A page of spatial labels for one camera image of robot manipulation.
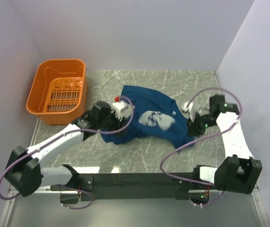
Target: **marble table top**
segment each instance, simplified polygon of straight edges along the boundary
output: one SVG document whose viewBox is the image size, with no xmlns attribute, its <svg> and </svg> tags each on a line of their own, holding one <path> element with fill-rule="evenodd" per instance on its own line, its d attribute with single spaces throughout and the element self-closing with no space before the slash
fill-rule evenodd
<svg viewBox="0 0 270 227">
<path fill-rule="evenodd" d="M 88 71 L 88 92 L 86 109 L 99 101 L 112 103 L 120 95 L 123 85 L 136 85 L 156 89 L 175 99 L 181 107 L 198 91 L 207 87 L 218 87 L 213 71 L 175 71 L 175 70 L 115 70 Z M 216 91 L 206 91 L 194 101 L 208 108 L 208 99 Z M 62 130 L 65 126 L 48 126 L 39 122 L 34 143 L 44 141 Z M 206 135 L 219 129 L 208 128 Z M 74 145 L 62 152 L 48 167 L 69 164 L 82 167 L 87 173 L 154 173 L 160 172 L 159 165 L 166 154 L 174 150 L 168 140 L 156 137 L 134 139 L 123 145 L 105 143 L 101 136 L 94 135 L 83 143 Z M 205 140 L 185 148 L 173 155 L 164 164 L 170 172 L 192 172 L 197 164 L 219 166 L 225 158 L 221 137 Z"/>
</svg>

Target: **white wall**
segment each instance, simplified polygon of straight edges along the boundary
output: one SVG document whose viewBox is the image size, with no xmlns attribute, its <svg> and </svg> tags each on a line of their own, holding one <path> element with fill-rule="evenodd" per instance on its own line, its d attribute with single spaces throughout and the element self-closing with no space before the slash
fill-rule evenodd
<svg viewBox="0 0 270 227">
<path fill-rule="evenodd" d="M 217 70 L 254 0 L 11 0 L 44 60 Z"/>
<path fill-rule="evenodd" d="M 11 3 L 0 0 L 0 174 L 12 149 L 29 144 L 36 118 L 26 111 L 25 105 L 41 61 Z M 8 188 L 4 181 L 4 194 Z M 3 205 L 0 200 L 0 214 Z"/>
<path fill-rule="evenodd" d="M 255 0 L 218 80 L 243 103 L 243 131 L 254 157 L 262 161 L 258 185 L 270 219 L 270 0 Z"/>
</svg>

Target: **shirt logo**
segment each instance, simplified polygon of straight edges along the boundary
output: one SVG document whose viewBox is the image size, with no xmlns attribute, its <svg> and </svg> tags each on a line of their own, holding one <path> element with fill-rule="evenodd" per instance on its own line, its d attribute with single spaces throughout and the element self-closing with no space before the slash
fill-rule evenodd
<svg viewBox="0 0 270 227">
<path fill-rule="evenodd" d="M 167 131 L 175 123 L 175 119 L 161 112 L 146 111 L 140 116 L 138 122 L 149 127 L 159 126 L 161 130 Z"/>
</svg>

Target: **folded shirt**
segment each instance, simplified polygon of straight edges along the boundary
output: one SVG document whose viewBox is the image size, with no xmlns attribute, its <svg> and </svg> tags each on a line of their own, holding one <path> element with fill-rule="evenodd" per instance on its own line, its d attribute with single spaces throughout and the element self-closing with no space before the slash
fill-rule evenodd
<svg viewBox="0 0 270 227">
<path fill-rule="evenodd" d="M 174 99 L 153 89 L 129 85 L 124 85 L 121 95 L 131 99 L 135 106 L 133 120 L 124 134 L 102 134 L 105 142 L 122 144 L 135 137 L 156 136 L 179 148 L 194 140 L 187 136 L 187 119 Z"/>
</svg>

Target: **orange basket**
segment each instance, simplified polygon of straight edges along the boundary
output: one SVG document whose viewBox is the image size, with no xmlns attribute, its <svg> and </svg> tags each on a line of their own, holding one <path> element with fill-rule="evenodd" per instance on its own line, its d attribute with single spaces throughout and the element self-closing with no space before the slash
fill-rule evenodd
<svg viewBox="0 0 270 227">
<path fill-rule="evenodd" d="M 87 87 L 83 61 L 45 61 L 38 67 L 27 110 L 46 124 L 69 124 L 85 112 Z"/>
</svg>

